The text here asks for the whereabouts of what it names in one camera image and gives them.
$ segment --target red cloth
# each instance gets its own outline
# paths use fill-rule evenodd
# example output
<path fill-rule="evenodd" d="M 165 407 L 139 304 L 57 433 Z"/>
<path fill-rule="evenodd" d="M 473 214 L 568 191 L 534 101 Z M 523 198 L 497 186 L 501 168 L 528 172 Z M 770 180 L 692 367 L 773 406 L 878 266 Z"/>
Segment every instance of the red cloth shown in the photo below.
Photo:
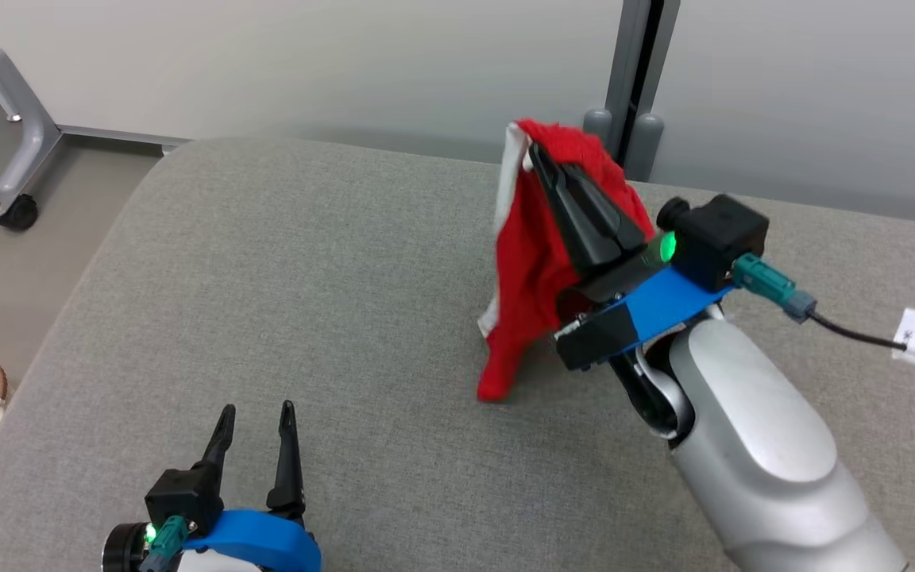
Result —
<path fill-rule="evenodd" d="M 577 163 L 627 216 L 654 235 L 638 192 L 624 180 L 595 135 L 530 119 L 522 131 L 557 163 Z M 519 169 L 511 211 L 496 239 L 499 318 L 489 332 L 489 361 L 479 380 L 479 399 L 499 401 L 511 391 L 520 358 L 531 342 L 559 328 L 556 296 L 581 279 L 570 264 L 539 178 Z"/>

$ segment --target gray fabric tabletop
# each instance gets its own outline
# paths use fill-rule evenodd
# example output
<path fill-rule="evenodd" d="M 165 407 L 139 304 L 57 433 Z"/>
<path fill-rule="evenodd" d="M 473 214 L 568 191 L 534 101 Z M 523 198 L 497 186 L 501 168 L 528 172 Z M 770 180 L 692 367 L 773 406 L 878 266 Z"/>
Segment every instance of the gray fabric tabletop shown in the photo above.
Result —
<path fill-rule="evenodd" d="M 98 569 L 102 541 L 203 452 L 235 403 L 222 496 L 262 507 L 280 401 L 297 405 L 328 572 L 729 570 L 612 373 L 546 343 L 483 405 L 498 167 L 301 141 L 185 145 L 153 169 L 0 427 L 0 572 Z M 672 195 L 639 184 L 653 211 Z M 766 256 L 820 312 L 882 336 L 915 307 L 915 223 L 749 199 Z M 915 367 L 726 312 L 828 421 L 915 564 Z"/>

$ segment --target folded garment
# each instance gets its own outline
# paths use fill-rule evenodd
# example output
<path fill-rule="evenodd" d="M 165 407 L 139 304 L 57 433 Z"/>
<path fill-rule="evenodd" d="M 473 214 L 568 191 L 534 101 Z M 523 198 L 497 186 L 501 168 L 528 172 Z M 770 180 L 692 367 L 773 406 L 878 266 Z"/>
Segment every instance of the folded garment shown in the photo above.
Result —
<path fill-rule="evenodd" d="M 653 236 L 635 189 L 613 162 L 602 141 L 580 129 L 544 126 L 529 119 L 508 126 L 496 193 L 496 275 L 493 300 L 479 318 L 489 344 L 489 361 L 479 380 L 479 399 L 499 401 L 509 394 L 520 358 L 531 342 L 559 328 L 556 297 L 580 281 L 531 163 L 537 142 L 559 164 L 577 164 L 613 200 L 647 239 Z"/>

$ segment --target green led indicator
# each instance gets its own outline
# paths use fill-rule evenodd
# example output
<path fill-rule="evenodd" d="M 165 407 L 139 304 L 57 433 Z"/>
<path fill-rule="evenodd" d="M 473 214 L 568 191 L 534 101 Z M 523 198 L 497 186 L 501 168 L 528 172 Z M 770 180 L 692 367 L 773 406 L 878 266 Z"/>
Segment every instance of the green led indicator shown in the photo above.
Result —
<path fill-rule="evenodd" d="M 658 244 L 658 257 L 662 258 L 663 264 L 673 260 L 673 254 L 676 253 L 676 233 L 673 231 L 663 235 L 662 242 Z"/>

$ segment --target black wheel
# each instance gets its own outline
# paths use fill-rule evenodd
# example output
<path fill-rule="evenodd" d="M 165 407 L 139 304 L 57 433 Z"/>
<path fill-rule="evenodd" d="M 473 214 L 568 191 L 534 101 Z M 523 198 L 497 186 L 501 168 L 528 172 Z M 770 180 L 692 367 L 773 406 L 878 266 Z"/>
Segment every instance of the black wheel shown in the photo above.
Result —
<path fill-rule="evenodd" d="M 37 203 L 30 195 L 19 195 L 5 213 L 0 214 L 0 225 L 15 231 L 33 226 L 37 220 Z"/>

